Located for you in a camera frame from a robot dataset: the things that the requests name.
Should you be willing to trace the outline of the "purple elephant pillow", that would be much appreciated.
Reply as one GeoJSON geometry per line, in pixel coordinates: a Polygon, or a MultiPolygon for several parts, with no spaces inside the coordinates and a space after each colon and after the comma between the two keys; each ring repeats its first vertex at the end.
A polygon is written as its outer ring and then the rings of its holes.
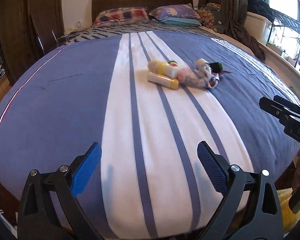
{"type": "Polygon", "coordinates": [[[192,4],[178,4],[157,7],[148,13],[149,16],[157,20],[164,20],[167,18],[186,18],[201,21],[198,13],[193,9],[192,4]]]}

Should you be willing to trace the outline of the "teal pillow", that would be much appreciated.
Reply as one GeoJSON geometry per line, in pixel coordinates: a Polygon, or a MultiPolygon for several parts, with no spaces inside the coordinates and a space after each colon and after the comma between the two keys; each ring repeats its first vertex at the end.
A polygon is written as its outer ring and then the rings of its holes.
{"type": "Polygon", "coordinates": [[[192,18],[169,17],[159,20],[159,22],[166,25],[178,25],[183,27],[200,27],[202,25],[198,20],[192,18]]]}

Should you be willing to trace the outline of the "plaid red blue pillow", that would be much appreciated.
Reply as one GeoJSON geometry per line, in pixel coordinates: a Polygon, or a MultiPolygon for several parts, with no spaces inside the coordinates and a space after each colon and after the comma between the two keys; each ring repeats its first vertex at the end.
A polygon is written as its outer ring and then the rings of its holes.
{"type": "Polygon", "coordinates": [[[137,23],[148,23],[147,8],[129,7],[116,8],[102,11],[94,20],[92,27],[111,27],[116,25],[129,25],[137,23]]]}

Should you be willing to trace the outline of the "dark wooden headboard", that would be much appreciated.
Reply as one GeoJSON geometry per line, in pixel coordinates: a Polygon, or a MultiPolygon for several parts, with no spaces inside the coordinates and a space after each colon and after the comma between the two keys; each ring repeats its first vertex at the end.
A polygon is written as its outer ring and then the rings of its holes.
{"type": "Polygon", "coordinates": [[[98,14],[102,11],[126,7],[146,7],[147,12],[157,7],[189,4],[193,5],[193,0],[92,0],[91,1],[91,19],[96,20],[98,14]]]}

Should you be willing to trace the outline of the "dark wooden wardrobe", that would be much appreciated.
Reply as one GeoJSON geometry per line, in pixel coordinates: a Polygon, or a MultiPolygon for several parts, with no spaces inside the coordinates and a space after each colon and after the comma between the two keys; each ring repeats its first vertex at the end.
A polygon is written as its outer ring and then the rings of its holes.
{"type": "Polygon", "coordinates": [[[62,0],[0,0],[0,56],[10,84],[63,34],[62,0]]]}

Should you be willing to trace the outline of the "yellow lotion bottle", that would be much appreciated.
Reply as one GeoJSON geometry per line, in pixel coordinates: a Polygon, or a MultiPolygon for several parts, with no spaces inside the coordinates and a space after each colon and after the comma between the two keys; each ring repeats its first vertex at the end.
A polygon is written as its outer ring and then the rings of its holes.
{"type": "Polygon", "coordinates": [[[179,72],[179,69],[177,67],[174,67],[167,62],[162,61],[149,61],[147,67],[150,72],[164,75],[172,79],[176,79],[179,72]]]}

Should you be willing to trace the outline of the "cream tube bottle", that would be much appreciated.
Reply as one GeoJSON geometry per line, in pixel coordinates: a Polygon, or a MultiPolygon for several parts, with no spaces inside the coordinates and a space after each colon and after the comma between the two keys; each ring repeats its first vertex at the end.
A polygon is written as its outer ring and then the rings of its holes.
{"type": "Polygon", "coordinates": [[[155,74],[152,72],[148,72],[147,81],[155,83],[157,85],[161,85],[173,90],[177,90],[179,88],[179,81],[177,79],[172,79],[170,77],[166,77],[164,75],[155,74]]]}

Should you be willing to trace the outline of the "brown curtain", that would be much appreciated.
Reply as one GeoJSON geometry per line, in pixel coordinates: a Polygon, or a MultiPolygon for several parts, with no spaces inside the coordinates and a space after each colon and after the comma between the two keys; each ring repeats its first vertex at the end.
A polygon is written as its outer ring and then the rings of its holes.
{"type": "Polygon", "coordinates": [[[224,15],[225,27],[223,33],[248,47],[261,62],[266,60],[263,50],[260,48],[256,38],[251,36],[244,27],[247,18],[248,0],[199,0],[198,5],[207,3],[221,5],[224,15]]]}

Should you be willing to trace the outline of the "black thread spool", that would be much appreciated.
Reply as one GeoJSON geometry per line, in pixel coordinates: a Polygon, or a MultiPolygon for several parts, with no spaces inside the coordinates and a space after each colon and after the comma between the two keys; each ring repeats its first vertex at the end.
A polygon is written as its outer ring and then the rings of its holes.
{"type": "Polygon", "coordinates": [[[211,71],[213,73],[220,73],[223,71],[223,66],[219,62],[209,63],[209,66],[211,67],[211,71]]]}

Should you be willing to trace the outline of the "brown patterned cushion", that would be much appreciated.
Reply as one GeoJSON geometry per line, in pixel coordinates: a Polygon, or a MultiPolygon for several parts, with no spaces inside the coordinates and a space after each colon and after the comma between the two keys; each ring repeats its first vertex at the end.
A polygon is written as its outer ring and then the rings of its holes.
{"type": "Polygon", "coordinates": [[[200,16],[202,26],[213,30],[215,33],[218,32],[218,20],[215,19],[215,15],[218,16],[218,13],[221,12],[220,4],[207,3],[206,6],[197,9],[196,12],[200,16]]]}

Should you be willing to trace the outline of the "white storage box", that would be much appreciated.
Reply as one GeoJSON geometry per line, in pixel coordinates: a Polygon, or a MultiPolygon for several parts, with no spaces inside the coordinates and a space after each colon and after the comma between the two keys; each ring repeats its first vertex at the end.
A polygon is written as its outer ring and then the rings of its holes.
{"type": "Polygon", "coordinates": [[[261,15],[247,12],[247,18],[245,20],[244,27],[248,33],[256,38],[258,42],[263,45],[267,44],[267,40],[270,35],[272,23],[261,15]]]}

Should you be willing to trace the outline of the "white bandage roll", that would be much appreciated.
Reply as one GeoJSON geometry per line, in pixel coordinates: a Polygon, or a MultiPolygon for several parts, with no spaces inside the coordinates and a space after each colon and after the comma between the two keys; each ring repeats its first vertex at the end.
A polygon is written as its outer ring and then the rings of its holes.
{"type": "Polygon", "coordinates": [[[210,65],[204,59],[198,59],[196,62],[196,68],[202,72],[205,69],[209,69],[210,65]]]}

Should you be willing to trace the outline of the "plaid ribbon bow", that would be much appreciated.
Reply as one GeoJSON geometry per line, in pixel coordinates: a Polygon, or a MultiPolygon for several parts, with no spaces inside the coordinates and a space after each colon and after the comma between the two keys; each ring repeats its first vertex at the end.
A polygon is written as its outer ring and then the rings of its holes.
{"type": "Polygon", "coordinates": [[[227,71],[227,70],[222,70],[219,73],[211,73],[210,77],[208,78],[208,80],[206,82],[205,88],[206,89],[215,88],[220,81],[220,77],[223,75],[226,75],[226,74],[231,74],[231,72],[227,71]]]}

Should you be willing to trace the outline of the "black folding rack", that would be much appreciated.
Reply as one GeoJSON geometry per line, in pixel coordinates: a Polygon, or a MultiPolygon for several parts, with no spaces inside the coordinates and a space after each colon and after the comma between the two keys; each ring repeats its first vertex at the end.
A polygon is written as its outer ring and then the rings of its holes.
{"type": "Polygon", "coordinates": [[[273,20],[267,44],[282,50],[282,56],[291,59],[294,68],[300,70],[300,22],[294,18],[271,9],[273,20]]]}

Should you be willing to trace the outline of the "blue white striped bedspread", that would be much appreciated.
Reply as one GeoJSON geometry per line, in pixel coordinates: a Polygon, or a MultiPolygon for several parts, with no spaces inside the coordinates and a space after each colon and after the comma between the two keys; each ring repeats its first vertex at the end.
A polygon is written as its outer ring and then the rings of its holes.
{"type": "Polygon", "coordinates": [[[299,104],[277,74],[218,38],[147,31],[73,43],[36,62],[0,104],[0,182],[20,198],[32,169],[51,172],[98,142],[102,158],[78,200],[104,237],[151,239],[200,229],[222,195],[197,156],[212,150],[278,179],[299,143],[260,98],[299,104]],[[230,71],[206,89],[211,67],[230,71]],[[179,88],[147,81],[149,61],[179,69],[179,88]]]}

